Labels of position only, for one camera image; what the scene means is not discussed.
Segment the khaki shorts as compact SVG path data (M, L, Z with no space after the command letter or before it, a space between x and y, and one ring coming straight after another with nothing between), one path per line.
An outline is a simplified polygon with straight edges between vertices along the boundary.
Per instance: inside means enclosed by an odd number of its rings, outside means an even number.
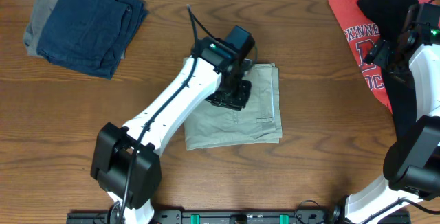
M244 109L235 111L204 101L187 117L187 150L280 141L279 69L274 63L257 64L245 79L252 88Z

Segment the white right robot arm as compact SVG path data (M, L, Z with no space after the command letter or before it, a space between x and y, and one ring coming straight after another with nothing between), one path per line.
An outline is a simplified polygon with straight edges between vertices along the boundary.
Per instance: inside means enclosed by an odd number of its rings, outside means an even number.
M399 15L397 38L380 39L364 62L388 77L397 140L381 175L335 206L329 223L410 223L401 209L439 197L439 6L415 3Z

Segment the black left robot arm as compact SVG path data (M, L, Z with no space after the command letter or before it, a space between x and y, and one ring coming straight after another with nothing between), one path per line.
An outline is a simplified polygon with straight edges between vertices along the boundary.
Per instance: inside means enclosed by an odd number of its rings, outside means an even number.
M151 197L162 180L160 157L176 130L202 102L240 111L252 84L245 59L251 33L236 26L225 39L196 39L191 55L169 86L141 113L118 127L105 124L93 152L91 177L114 204L107 223L149 223Z

